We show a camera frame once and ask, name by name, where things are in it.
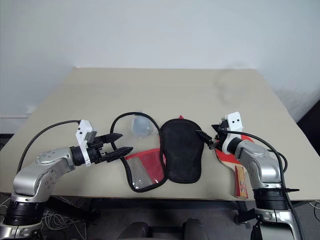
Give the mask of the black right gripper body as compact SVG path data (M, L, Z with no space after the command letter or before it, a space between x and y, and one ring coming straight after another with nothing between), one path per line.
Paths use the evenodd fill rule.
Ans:
M216 140L216 149L227 150L228 149L228 127L229 122L227 119L222 119L220 123L220 132L216 132L214 139Z

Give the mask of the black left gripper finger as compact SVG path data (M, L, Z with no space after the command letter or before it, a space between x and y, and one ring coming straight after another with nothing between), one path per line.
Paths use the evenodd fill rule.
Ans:
M109 152L106 155L106 161L108 163L110 163L110 162L112 162L114 160L118 160L118 159L124 158L132 150L133 150L133 147L127 147L127 146L126 147L117 148L113 152Z
M109 144L117 141L122 136L123 135L120 133L109 133L109 134L99 136L99 140L104 144Z

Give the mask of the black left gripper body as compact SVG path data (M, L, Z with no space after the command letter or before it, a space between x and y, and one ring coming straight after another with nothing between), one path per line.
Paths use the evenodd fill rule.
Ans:
M87 143L87 153L92 164L109 163L111 161L109 154L103 151L104 144L108 143L106 138L95 138L93 142Z

